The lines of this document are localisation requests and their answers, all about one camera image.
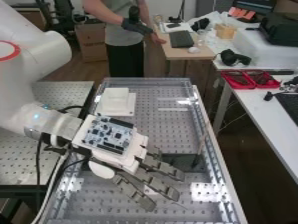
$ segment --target hand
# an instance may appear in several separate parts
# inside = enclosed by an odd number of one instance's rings
[[[166,44],[166,41],[160,39],[156,33],[152,33],[152,41],[154,44]]]
[[[133,23],[129,19],[124,19],[121,27],[132,32],[137,32],[140,34],[143,34],[144,36],[147,34],[152,34],[153,33],[153,29],[151,29],[149,27],[147,27],[141,22],[140,23]]]

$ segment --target perforated metal table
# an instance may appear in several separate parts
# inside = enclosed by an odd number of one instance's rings
[[[77,164],[64,173],[43,223],[248,223],[202,100],[189,79],[107,79],[97,96],[108,87],[128,87],[131,92],[137,93],[135,117],[119,119],[136,124],[139,132],[149,136],[151,147],[158,147],[164,155],[176,155],[177,158],[181,155],[197,156],[200,140],[208,130],[201,154],[204,162],[200,164],[204,169],[185,168],[184,183],[162,179],[181,192],[177,203],[148,191],[127,175],[157,203],[156,210],[147,212],[109,181],[96,177]],[[79,155],[73,154],[69,163],[79,159]]]
[[[37,82],[32,86],[36,100],[61,109],[84,105],[93,88],[93,82]],[[71,111],[79,116],[80,109]],[[37,142],[0,129],[0,196],[8,197],[15,189],[36,185],[35,154]],[[41,152],[41,186],[47,185],[59,155]]]

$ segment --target robot finger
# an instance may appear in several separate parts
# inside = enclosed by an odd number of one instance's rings
[[[123,175],[116,174],[113,177],[113,183],[141,208],[144,208],[148,212],[152,212],[156,209],[156,202],[137,189],[137,187]]]
[[[160,193],[169,200],[176,202],[180,200],[180,192],[166,185],[158,178],[152,176],[141,167],[137,169],[133,178],[141,181],[153,191]]]
[[[141,167],[148,171],[156,171],[162,175],[169,176],[173,180],[185,180],[185,173],[170,166],[168,163],[157,160],[152,155],[147,155],[145,159],[141,162]]]

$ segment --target computer monitor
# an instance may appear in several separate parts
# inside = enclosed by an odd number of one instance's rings
[[[234,0],[233,6],[254,11],[257,14],[266,15],[273,12],[277,0]]]

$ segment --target keyboard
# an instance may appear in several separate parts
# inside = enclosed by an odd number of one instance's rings
[[[170,33],[172,48],[190,48],[194,45],[189,31]]]
[[[298,126],[298,94],[277,94],[276,97]]]

